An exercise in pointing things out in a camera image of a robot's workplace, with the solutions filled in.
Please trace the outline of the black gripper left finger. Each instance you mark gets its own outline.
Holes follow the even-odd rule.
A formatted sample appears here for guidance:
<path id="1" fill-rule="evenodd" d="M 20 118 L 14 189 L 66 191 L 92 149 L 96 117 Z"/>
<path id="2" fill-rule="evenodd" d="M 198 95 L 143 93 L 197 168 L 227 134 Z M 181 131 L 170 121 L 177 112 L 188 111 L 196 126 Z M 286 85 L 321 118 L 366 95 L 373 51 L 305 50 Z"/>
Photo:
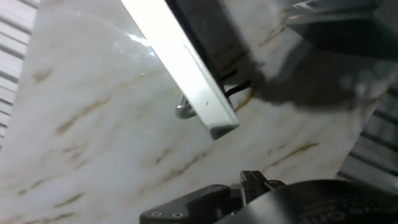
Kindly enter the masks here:
<path id="1" fill-rule="evenodd" d="M 141 213 L 139 223 L 216 223 L 242 207 L 238 187 L 213 184 Z"/>

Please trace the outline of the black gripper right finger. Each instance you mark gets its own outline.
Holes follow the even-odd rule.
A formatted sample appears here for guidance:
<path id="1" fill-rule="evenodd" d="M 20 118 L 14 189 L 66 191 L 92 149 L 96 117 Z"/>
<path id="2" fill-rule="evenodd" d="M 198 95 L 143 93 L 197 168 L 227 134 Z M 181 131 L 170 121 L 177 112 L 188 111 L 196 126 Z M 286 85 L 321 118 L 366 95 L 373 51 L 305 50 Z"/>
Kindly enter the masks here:
<path id="1" fill-rule="evenodd" d="M 244 170 L 240 173 L 240 193 L 243 205 L 247 205 L 271 190 L 285 186 L 279 180 L 268 180 L 259 170 Z"/>

